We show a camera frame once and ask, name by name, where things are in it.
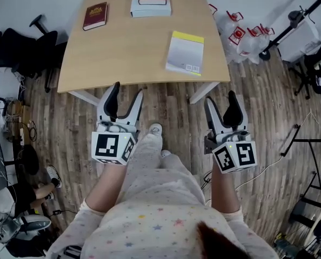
hair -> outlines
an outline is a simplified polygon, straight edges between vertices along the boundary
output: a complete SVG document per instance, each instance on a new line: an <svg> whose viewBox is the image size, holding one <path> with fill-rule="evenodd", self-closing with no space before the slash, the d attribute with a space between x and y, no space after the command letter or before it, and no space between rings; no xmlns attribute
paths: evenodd
<svg viewBox="0 0 321 259"><path fill-rule="evenodd" d="M202 259L217 258L239 258L250 259L250 256L230 242L223 234L215 232L206 223L200 222L197 225Z"/></svg>

white sneaker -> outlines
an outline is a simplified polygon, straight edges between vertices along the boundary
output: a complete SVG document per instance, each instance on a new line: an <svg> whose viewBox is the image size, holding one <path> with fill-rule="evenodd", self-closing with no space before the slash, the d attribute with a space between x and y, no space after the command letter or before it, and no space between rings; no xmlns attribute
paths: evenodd
<svg viewBox="0 0 321 259"><path fill-rule="evenodd" d="M53 192L50 192L50 194L48 195L48 200L54 200L55 199L55 195L53 194Z"/></svg>
<svg viewBox="0 0 321 259"><path fill-rule="evenodd" d="M149 128L149 133L152 133L154 135L162 135L162 125L161 124L158 124L158 123L154 123L150 126Z"/></svg>
<svg viewBox="0 0 321 259"><path fill-rule="evenodd" d="M164 150L162 150L161 152L160 152L160 157L161 158L165 158L166 156L168 156L168 155L170 155L171 154L171 152L169 152L167 149L164 149Z"/></svg>
<svg viewBox="0 0 321 259"><path fill-rule="evenodd" d="M50 179L57 179L59 181L59 185L57 186L57 188L61 188L62 187L62 180L58 175L58 172L56 171L54 166L47 166L46 171L49 174Z"/></svg>

black shorts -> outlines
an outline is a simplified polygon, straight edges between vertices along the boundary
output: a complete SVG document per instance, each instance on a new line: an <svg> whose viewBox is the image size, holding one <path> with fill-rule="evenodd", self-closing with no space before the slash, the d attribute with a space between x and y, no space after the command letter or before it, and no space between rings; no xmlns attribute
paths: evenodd
<svg viewBox="0 0 321 259"><path fill-rule="evenodd" d="M11 196L13 197L15 204L14 216L18 216L20 213L30 209L30 203L35 201L36 194L31 185L26 182L17 183L13 186L8 186Z"/></svg>

pink star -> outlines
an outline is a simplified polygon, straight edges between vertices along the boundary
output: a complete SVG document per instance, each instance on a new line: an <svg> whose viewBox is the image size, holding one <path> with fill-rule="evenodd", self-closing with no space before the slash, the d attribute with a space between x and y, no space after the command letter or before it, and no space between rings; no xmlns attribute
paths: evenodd
<svg viewBox="0 0 321 259"><path fill-rule="evenodd" d="M174 221L173 226L174 226L174 227L175 227L175 226L184 226L184 225L183 225L183 222L184 222L184 220L177 219L177 220Z"/></svg>

qr code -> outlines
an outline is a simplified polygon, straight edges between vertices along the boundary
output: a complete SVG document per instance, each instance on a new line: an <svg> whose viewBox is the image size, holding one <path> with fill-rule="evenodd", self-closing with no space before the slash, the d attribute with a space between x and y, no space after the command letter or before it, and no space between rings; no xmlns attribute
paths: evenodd
<svg viewBox="0 0 321 259"><path fill-rule="evenodd" d="M193 65L193 72L199 73L199 66Z"/></svg>
<svg viewBox="0 0 321 259"><path fill-rule="evenodd" d="M192 65L186 64L186 70L187 70L187 71L192 71L192 69L193 69L193 66L192 66Z"/></svg>

